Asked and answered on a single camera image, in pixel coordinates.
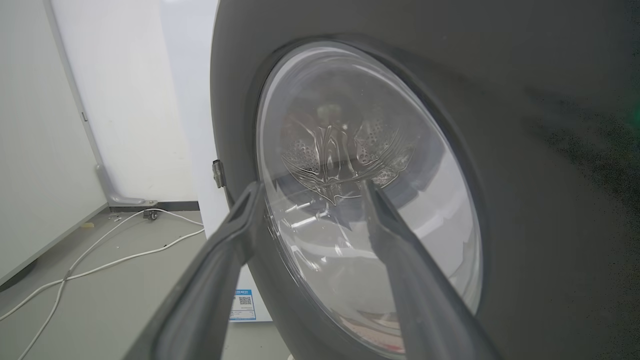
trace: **washing machine door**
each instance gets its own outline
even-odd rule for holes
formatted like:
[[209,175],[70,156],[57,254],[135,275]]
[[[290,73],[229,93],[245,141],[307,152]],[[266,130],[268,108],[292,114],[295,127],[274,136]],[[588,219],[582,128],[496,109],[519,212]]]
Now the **washing machine door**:
[[637,353],[636,11],[221,1],[216,148],[230,205],[265,184],[249,266],[296,359],[406,357],[366,181],[506,359]]

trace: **door glass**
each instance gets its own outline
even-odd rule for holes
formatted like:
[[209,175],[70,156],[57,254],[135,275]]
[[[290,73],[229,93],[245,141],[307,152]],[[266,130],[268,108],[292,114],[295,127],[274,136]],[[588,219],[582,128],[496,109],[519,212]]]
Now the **door glass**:
[[393,72],[357,49],[308,44],[272,71],[257,119],[272,231],[303,291],[384,356],[404,345],[360,184],[383,188],[467,306],[481,289],[476,212],[449,144]]

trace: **white cabinet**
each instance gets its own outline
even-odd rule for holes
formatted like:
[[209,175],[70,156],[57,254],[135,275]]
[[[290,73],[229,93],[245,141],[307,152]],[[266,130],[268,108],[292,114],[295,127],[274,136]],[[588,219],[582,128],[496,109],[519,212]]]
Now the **white cabinet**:
[[106,206],[42,0],[0,2],[0,284]]

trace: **white power cable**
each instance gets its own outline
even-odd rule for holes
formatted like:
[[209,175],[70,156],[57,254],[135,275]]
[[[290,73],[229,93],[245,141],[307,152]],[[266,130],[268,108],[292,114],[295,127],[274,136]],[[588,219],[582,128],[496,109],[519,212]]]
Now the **white power cable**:
[[[169,214],[169,215],[173,215],[173,216],[175,216],[175,217],[179,217],[179,218],[181,218],[181,219],[183,219],[183,220],[187,220],[188,222],[191,222],[192,224],[196,224],[196,225],[200,225],[200,226],[202,226],[202,224],[201,224],[201,223],[199,223],[199,222],[195,222],[195,221],[190,220],[190,219],[188,219],[188,218],[186,218],[186,217],[182,217],[182,216],[180,216],[180,215],[177,215],[177,214],[174,214],[174,213],[170,213],[169,211],[166,211],[166,210],[163,210],[163,209],[153,209],[153,210],[162,211],[163,213],[167,213],[167,214]],[[27,355],[27,353],[29,352],[29,350],[31,350],[31,347],[33,347],[33,344],[35,344],[36,340],[40,337],[40,334],[42,333],[42,331],[45,329],[45,327],[47,327],[47,324],[49,323],[49,321],[51,321],[51,318],[53,317],[53,314],[55,313],[56,309],[58,308],[58,304],[60,303],[60,298],[61,298],[61,296],[62,296],[62,289],[64,288],[65,283],[66,283],[67,281],[72,280],[72,279],[77,279],[77,278],[79,278],[79,277],[86,276],[86,275],[89,275],[89,274],[92,274],[92,273],[94,273],[94,272],[97,272],[97,271],[103,270],[103,269],[105,269],[105,268],[111,267],[111,266],[113,266],[113,265],[119,264],[119,263],[121,263],[121,262],[123,262],[123,261],[127,261],[127,260],[129,260],[129,259],[133,259],[133,258],[137,258],[137,257],[139,257],[139,256],[149,255],[149,254],[153,254],[153,253],[156,253],[156,252],[160,252],[160,251],[162,251],[162,250],[169,249],[171,246],[173,246],[173,245],[177,244],[178,242],[180,242],[180,241],[182,241],[182,240],[184,240],[184,239],[186,239],[186,238],[189,238],[189,237],[191,237],[191,236],[194,236],[194,235],[200,234],[200,233],[202,233],[202,232],[204,231],[204,229],[201,229],[201,230],[199,230],[199,231],[196,231],[195,233],[191,233],[191,234],[187,234],[187,235],[185,235],[185,236],[182,236],[182,237],[178,238],[177,240],[175,240],[175,241],[171,242],[170,244],[168,244],[168,245],[166,245],[166,246],[164,246],[164,247],[161,247],[160,249],[150,250],[150,251],[146,251],[146,252],[141,252],[141,253],[139,253],[139,254],[135,254],[135,255],[127,256],[127,257],[125,257],[125,258],[118,259],[118,260],[116,260],[116,261],[112,261],[112,262],[110,262],[110,263],[108,263],[108,264],[105,264],[105,265],[99,266],[99,267],[97,267],[97,268],[95,268],[95,269],[93,269],[93,270],[89,270],[89,271],[87,271],[87,272],[83,272],[83,273],[78,274],[78,275],[70,276],[70,275],[71,275],[71,272],[72,272],[72,271],[74,270],[74,268],[78,265],[78,263],[79,263],[82,259],[84,259],[84,257],[85,257],[85,256],[86,256],[86,255],[87,255],[87,254],[88,254],[88,253],[89,253],[89,252],[90,252],[90,251],[91,251],[91,250],[92,250],[96,245],[98,245],[98,243],[100,243],[100,241],[102,241],[102,239],[104,239],[105,237],[107,237],[107,236],[108,236],[112,231],[114,231],[115,229],[118,229],[118,227],[120,227],[120,226],[121,226],[122,224],[124,224],[126,221],[130,220],[132,217],[135,217],[136,215],[142,214],[143,212],[144,212],[144,210],[143,210],[143,211],[139,211],[139,212],[137,212],[137,213],[135,213],[135,214],[131,215],[130,217],[126,218],[126,219],[125,219],[125,220],[123,220],[121,223],[119,223],[118,225],[116,225],[113,229],[109,230],[105,235],[102,235],[102,236],[98,239],[98,241],[96,241],[93,245],[91,245],[91,247],[89,247],[89,249],[87,249],[87,250],[86,250],[82,255],[80,255],[80,257],[79,257],[79,258],[78,258],[78,259],[73,263],[73,265],[71,265],[71,267],[69,268],[69,270],[67,270],[67,273],[65,274],[64,278],[62,278],[62,279],[60,279],[60,280],[57,280],[57,281],[50,282],[49,284],[45,284],[45,285],[43,285],[43,286],[39,287],[39,288],[38,288],[38,289],[36,289],[33,293],[31,293],[31,295],[29,295],[28,297],[26,297],[26,299],[24,299],[22,302],[20,302],[20,304],[18,304],[17,306],[15,306],[13,309],[9,310],[9,312],[8,312],[8,313],[4,314],[3,316],[0,316],[0,321],[2,321],[2,320],[4,320],[4,319],[6,319],[6,318],[7,318],[7,317],[9,317],[11,314],[13,314],[13,313],[14,313],[14,312],[16,312],[18,309],[20,309],[24,304],[26,304],[27,302],[29,302],[29,300],[33,299],[33,297],[35,297],[36,295],[38,295],[40,292],[44,291],[44,290],[45,290],[45,289],[47,289],[47,288],[50,288],[51,286],[54,286],[54,285],[56,285],[56,284],[60,284],[60,288],[58,289],[58,295],[56,296],[56,301],[55,301],[55,303],[53,304],[53,308],[51,309],[51,312],[49,313],[49,316],[47,317],[47,319],[45,320],[45,322],[42,324],[42,326],[41,326],[40,330],[38,330],[38,332],[36,333],[36,335],[33,337],[33,339],[31,340],[31,343],[29,343],[29,345],[28,345],[28,346],[27,346],[27,348],[24,350],[24,352],[22,353],[22,355],[20,355],[20,357],[18,358],[18,360],[23,360],[23,359],[24,359],[24,357]]]

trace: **sticker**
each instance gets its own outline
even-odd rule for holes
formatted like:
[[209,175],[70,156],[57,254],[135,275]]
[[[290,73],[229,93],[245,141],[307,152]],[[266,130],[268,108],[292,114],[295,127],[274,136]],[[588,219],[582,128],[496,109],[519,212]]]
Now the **sticker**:
[[229,320],[255,320],[251,290],[236,290]]

